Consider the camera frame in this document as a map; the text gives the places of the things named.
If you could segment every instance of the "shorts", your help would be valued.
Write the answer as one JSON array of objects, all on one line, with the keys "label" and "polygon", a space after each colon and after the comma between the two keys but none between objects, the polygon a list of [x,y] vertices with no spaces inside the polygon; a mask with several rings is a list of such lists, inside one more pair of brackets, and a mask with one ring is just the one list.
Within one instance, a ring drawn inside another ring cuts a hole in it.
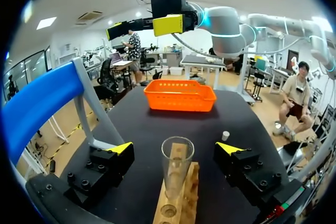
[{"label": "shorts", "polygon": [[140,71],[140,59],[133,61],[133,64],[130,65],[130,71],[132,72]]},{"label": "shorts", "polygon": [[302,117],[302,109],[303,106],[298,105],[297,103],[290,101],[294,104],[294,106],[292,108],[290,108],[288,114],[286,115],[286,117],[289,117],[290,115],[295,116],[299,121]]}]

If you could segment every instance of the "clear plastic cup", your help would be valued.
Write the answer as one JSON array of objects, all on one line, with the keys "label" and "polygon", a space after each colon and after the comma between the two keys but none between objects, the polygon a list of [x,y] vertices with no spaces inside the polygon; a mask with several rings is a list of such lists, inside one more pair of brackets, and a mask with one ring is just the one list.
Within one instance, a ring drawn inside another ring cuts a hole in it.
[{"label": "clear plastic cup", "polygon": [[188,173],[195,149],[187,138],[172,136],[163,141],[164,184],[166,197],[175,199],[179,196]]}]

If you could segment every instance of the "orange plastic basket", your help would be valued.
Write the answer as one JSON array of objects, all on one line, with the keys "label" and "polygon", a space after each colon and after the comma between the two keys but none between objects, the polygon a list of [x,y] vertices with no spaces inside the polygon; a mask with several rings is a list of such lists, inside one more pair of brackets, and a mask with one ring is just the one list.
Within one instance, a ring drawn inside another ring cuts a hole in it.
[{"label": "orange plastic basket", "polygon": [[195,80],[153,80],[144,93],[153,110],[209,112],[217,100],[211,87]]}]

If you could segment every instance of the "laptop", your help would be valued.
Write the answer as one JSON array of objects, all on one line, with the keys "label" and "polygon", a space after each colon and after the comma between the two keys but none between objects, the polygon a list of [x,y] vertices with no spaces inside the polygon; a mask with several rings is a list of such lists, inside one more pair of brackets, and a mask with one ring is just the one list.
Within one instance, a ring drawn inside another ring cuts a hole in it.
[{"label": "laptop", "polygon": [[109,57],[112,59],[111,63],[113,66],[125,66],[132,62],[131,60],[122,60],[120,53],[118,52],[110,54]]}]

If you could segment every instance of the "floor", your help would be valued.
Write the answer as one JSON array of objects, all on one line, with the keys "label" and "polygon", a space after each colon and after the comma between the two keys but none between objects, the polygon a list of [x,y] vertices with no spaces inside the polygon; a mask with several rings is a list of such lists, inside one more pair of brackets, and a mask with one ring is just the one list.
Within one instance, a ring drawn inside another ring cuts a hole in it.
[{"label": "floor", "polygon": [[[162,79],[184,79],[184,76],[163,76]],[[210,73],[208,83],[211,85],[214,81],[215,74]],[[233,72],[220,72],[219,84],[225,84],[229,86],[237,86],[239,83],[239,76]],[[260,121],[266,128],[267,132],[270,134],[275,147],[280,147],[288,143],[288,141],[282,136],[273,136],[272,130],[274,128],[274,121],[278,120],[278,110],[281,105],[282,99],[277,94],[269,94],[269,88],[262,88],[260,96],[263,98],[263,102],[256,102],[255,106],[251,106],[251,109],[259,117]],[[96,116],[92,113],[90,107],[85,103],[86,114],[88,117],[89,125],[93,129],[97,125]],[[82,129],[77,129],[79,124],[79,118],[77,116],[76,108],[73,101],[67,103],[62,107],[55,115],[56,121],[58,122],[60,128],[64,132],[65,136],[68,136],[69,144],[64,144],[60,147],[63,140],[59,139],[49,122],[46,122],[40,129],[42,137],[39,138],[35,136],[32,140],[34,145],[37,142],[39,145],[43,146],[41,152],[41,162],[44,166],[47,166],[49,158],[52,157],[57,149],[59,151],[55,154],[54,160],[56,161],[56,171],[55,174],[60,176],[63,169],[67,165],[68,161],[72,157],[73,153],[80,146],[85,138],[85,134]],[[298,125],[298,121],[294,117],[290,117],[287,125],[290,128],[294,128]],[[297,136],[298,140],[304,140],[308,135],[311,135],[312,131],[306,131]],[[17,165],[18,170],[25,174],[27,166],[24,161],[20,160]]]}]

